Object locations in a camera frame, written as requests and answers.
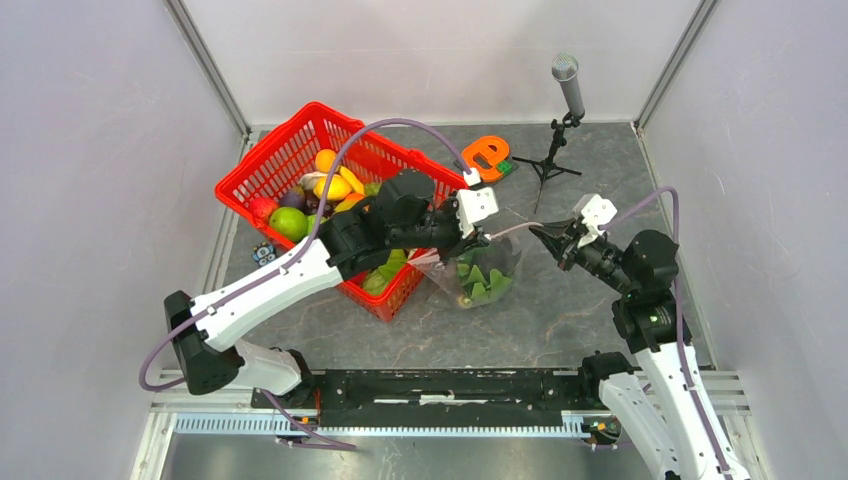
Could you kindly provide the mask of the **clear dotted zip bag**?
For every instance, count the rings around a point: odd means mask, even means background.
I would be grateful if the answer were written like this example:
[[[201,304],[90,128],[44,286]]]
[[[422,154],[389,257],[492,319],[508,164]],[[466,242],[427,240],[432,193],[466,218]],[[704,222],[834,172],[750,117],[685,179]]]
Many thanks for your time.
[[[410,265],[434,282],[457,308],[471,309],[499,301],[520,276],[525,253],[518,232],[539,222],[525,222],[496,234],[457,257],[442,260],[437,252],[425,253]]]

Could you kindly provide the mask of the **green toy leafy vegetable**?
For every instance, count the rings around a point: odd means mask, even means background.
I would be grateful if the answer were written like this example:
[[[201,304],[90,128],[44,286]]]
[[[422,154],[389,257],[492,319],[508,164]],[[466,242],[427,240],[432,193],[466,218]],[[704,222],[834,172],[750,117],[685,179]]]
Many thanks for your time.
[[[519,257],[509,247],[494,244],[458,257],[459,306],[472,308],[499,300],[511,288],[518,263]]]

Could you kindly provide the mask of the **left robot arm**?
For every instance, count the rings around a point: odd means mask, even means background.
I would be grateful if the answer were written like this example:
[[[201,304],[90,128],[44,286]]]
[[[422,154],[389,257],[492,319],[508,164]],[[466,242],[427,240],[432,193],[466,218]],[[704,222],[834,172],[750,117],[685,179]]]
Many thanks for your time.
[[[195,298],[164,302],[170,340],[188,392],[200,396],[233,384],[264,389],[290,407],[306,405],[314,381],[302,355],[244,341],[253,328],[292,304],[385,265],[395,250],[437,251],[450,259],[482,244],[480,224],[499,210],[492,188],[477,184],[433,206],[435,186],[403,170],[346,211],[320,224],[314,239],[252,274]]]

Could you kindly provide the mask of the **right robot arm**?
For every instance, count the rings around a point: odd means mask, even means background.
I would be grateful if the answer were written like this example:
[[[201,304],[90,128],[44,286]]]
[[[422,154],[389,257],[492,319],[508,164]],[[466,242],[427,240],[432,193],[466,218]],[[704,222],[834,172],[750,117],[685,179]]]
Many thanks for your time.
[[[634,357],[585,358],[577,392],[606,407],[656,479],[748,479],[706,392],[688,326],[673,291],[678,244],[656,230],[626,249],[605,237],[582,241],[577,219],[531,227],[560,269],[578,266],[619,293],[613,321]]]

